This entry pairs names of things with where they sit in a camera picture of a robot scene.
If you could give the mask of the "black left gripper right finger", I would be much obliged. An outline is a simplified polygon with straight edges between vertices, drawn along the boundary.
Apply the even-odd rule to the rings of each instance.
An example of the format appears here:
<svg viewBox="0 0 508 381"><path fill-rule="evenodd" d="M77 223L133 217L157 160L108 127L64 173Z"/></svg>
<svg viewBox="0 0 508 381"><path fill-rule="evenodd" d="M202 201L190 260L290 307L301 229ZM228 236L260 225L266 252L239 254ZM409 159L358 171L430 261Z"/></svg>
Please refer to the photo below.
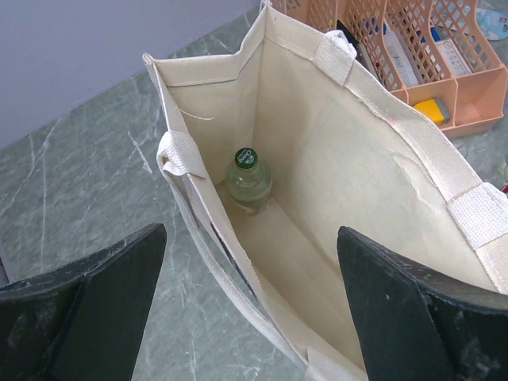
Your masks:
<svg viewBox="0 0 508 381"><path fill-rule="evenodd" d="M370 380L505 380L507 297L338 231L337 254Z"/></svg>

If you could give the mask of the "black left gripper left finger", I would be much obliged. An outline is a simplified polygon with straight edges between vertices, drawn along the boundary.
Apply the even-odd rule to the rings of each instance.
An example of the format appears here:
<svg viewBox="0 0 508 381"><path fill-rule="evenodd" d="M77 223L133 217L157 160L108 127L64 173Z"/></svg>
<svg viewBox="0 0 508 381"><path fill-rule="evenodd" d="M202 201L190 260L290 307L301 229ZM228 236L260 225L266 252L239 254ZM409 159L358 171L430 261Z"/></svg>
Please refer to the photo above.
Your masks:
<svg viewBox="0 0 508 381"><path fill-rule="evenodd" d="M130 380L167 243L153 223L1 288L3 380Z"/></svg>

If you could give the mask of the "cream canvas tote bag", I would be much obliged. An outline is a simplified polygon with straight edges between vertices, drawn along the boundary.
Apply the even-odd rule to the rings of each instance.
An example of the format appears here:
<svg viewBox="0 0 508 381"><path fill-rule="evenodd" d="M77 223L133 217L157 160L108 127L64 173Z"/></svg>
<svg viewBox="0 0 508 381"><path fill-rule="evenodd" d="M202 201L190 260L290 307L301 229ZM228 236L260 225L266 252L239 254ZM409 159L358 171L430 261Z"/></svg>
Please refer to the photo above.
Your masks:
<svg viewBox="0 0 508 381"><path fill-rule="evenodd" d="M157 163L235 307L308 380L370 380L337 254L345 226L507 297L507 197L424 115L321 33L265 2L231 55L145 56L167 131ZM226 186L240 148L273 184L260 214Z"/></svg>

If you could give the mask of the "clear bottle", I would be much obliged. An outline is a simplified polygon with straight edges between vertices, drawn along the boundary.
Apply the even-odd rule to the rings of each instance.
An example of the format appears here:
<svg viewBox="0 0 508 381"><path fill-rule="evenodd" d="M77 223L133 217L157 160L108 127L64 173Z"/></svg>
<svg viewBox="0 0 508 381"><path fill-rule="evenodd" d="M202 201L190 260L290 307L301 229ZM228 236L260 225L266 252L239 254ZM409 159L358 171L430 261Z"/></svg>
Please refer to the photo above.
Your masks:
<svg viewBox="0 0 508 381"><path fill-rule="evenodd" d="M244 214L260 214L271 197L269 166L250 147L240 148L226 171L226 186L233 203Z"/></svg>

